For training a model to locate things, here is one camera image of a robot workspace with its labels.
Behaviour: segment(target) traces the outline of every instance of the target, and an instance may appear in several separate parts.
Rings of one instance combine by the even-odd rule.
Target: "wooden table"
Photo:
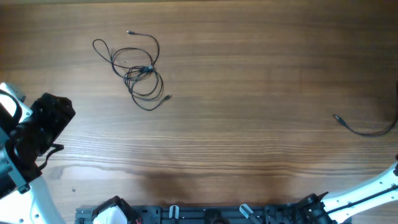
[[[43,174],[68,223],[115,195],[131,205],[294,202],[394,162],[396,130],[362,138],[331,115],[360,131],[392,121],[397,24],[397,5],[381,1],[3,6],[0,77],[28,105],[44,92],[73,102],[57,140],[65,150]],[[126,30],[160,42],[156,68],[173,98],[155,111],[139,109],[92,48],[102,38],[155,53]],[[148,61],[130,52],[118,63]],[[354,222],[395,223],[397,211],[383,205]]]

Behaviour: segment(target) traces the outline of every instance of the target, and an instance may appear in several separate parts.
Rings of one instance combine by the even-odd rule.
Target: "cable plug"
[[[154,70],[154,67],[152,65],[146,66],[142,72],[151,72]]]
[[[347,127],[347,123],[343,120],[343,118],[341,118],[340,116],[338,116],[337,114],[334,114],[333,117],[344,127]]]
[[[165,96],[165,98],[163,99],[164,101],[169,100],[172,97],[172,95],[167,95]]]

